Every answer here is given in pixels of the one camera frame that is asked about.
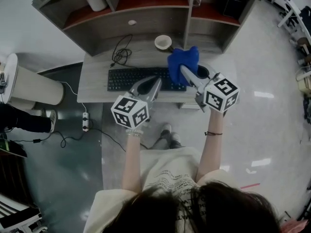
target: foot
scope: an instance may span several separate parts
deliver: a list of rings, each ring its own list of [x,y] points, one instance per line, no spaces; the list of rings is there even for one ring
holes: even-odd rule
[[[45,109],[41,109],[41,110],[40,110],[40,116],[41,116],[41,117],[46,117]]]
[[[172,126],[169,123],[166,123],[163,125],[162,130],[161,130],[161,135],[164,135],[166,133],[171,133],[172,132]]]
[[[177,133],[172,133],[171,135],[172,141],[176,141],[180,143],[180,136]]]
[[[54,132],[54,128],[55,128],[55,124],[56,124],[56,121],[57,121],[57,113],[56,113],[55,110],[51,111],[50,120],[51,120],[51,130],[50,130],[50,133],[53,133]]]

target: keyboard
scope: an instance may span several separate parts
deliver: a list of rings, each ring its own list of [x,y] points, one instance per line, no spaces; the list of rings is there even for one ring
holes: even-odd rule
[[[112,69],[108,73],[108,91],[129,91],[137,81],[158,76],[162,79],[161,91],[186,91],[187,87],[174,84],[166,67]]]

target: cup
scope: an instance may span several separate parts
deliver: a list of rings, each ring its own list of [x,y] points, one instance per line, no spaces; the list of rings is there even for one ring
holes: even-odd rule
[[[173,41],[167,35],[160,35],[155,39],[155,47],[162,52],[173,52]]]
[[[105,0],[87,0],[93,11],[101,11],[107,7]]]

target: blue cloth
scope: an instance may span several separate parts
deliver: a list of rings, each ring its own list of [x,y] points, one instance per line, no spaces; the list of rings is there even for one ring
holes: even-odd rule
[[[183,84],[190,86],[180,71],[180,66],[184,65],[191,72],[197,74],[199,62],[199,50],[197,47],[192,47],[190,50],[183,51],[181,49],[174,49],[173,53],[167,58],[169,64],[169,73],[172,81],[175,84]]]

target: white t-shirt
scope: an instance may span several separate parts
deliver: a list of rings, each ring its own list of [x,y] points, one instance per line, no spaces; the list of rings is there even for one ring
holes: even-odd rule
[[[174,150],[142,150],[140,154],[141,185],[143,190],[157,186],[179,196],[183,204],[190,206],[190,190],[208,181],[221,181],[236,187],[233,179],[223,170],[208,173],[196,183],[195,176],[200,153],[194,148]],[[137,195],[128,190],[106,190],[96,193],[84,233],[101,233],[120,212],[125,201]],[[184,227],[185,215],[177,216],[177,223]]]

